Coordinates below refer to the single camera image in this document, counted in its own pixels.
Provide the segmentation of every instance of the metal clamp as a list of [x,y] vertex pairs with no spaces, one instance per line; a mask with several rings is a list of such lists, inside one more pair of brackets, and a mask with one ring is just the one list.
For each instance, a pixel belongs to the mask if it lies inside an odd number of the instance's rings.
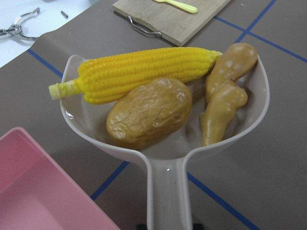
[[130,15],[128,15],[128,19],[130,20],[130,23],[132,25],[133,28],[137,29],[138,31],[146,34],[146,35],[154,35],[154,36],[157,36],[157,37],[162,37],[162,33],[161,32],[149,32],[147,30],[145,30],[144,28],[136,25],[133,23],[133,20],[132,20],[132,17]]
[[13,22],[13,24],[7,29],[0,29],[0,36],[1,35],[6,35],[6,34],[11,34],[11,35],[14,35],[16,37],[18,37],[19,39],[22,39],[22,40],[32,40],[32,41],[35,41],[37,39],[37,37],[27,37],[27,36],[24,36],[22,34],[23,32],[23,28],[21,27],[21,25],[19,25],[18,23],[20,22],[21,19],[23,19],[24,17],[26,16],[29,16],[29,15],[32,15],[32,14],[35,14],[35,13],[39,13],[40,11],[40,8],[37,7],[35,10],[33,10],[32,12],[29,12],[29,13],[25,13],[19,17],[17,17],[15,19],[15,21]]

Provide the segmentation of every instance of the pink tray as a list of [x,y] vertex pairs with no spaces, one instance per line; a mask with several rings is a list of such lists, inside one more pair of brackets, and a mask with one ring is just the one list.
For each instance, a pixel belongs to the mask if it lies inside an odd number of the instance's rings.
[[119,230],[19,127],[0,138],[0,229]]

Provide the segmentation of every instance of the metal tongs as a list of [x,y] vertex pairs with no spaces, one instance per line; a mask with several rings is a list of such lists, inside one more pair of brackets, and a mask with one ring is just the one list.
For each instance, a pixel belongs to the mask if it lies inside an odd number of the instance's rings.
[[27,36],[24,36],[22,34],[23,32],[23,28],[20,24],[18,24],[20,22],[21,19],[23,19],[24,17],[27,17],[29,15],[32,15],[32,14],[35,14],[35,13],[39,13],[40,11],[40,8],[37,7],[35,10],[33,10],[32,12],[29,12],[29,13],[25,13],[19,17],[17,17],[15,19],[15,21],[13,22],[13,24],[7,29],[0,29],[0,35],[6,35],[6,34],[11,34],[11,35],[14,35],[16,37],[18,37],[19,39],[22,39],[22,40],[32,40],[32,41],[35,41],[37,39],[37,37],[27,37]]

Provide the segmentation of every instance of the gray surface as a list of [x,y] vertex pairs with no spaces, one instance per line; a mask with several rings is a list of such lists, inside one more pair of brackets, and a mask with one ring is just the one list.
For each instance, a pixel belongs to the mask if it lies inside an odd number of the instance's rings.
[[[114,2],[98,2],[41,36],[31,50],[63,72],[73,54],[97,58],[171,46],[134,31],[113,13]],[[207,230],[307,228],[306,8],[304,0],[233,0],[186,44],[224,52],[256,19],[242,42],[258,50],[271,88],[268,113],[255,130],[219,155],[188,165],[237,211],[231,214],[189,182],[194,222]],[[40,60],[25,52],[0,69],[0,80],[1,136],[24,127],[88,195],[122,163],[68,127],[47,89],[60,78]],[[123,230],[145,223],[146,170],[129,164],[95,201]]]

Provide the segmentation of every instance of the yellow spoon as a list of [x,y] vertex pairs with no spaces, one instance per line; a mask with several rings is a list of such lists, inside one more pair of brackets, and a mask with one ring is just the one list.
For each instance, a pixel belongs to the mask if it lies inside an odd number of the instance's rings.
[[187,11],[189,13],[196,13],[197,12],[197,8],[188,4],[184,4],[182,2],[178,2],[178,1],[174,1],[174,0],[154,0],[157,2],[166,2],[168,4],[171,4],[173,6],[176,6],[184,11]]

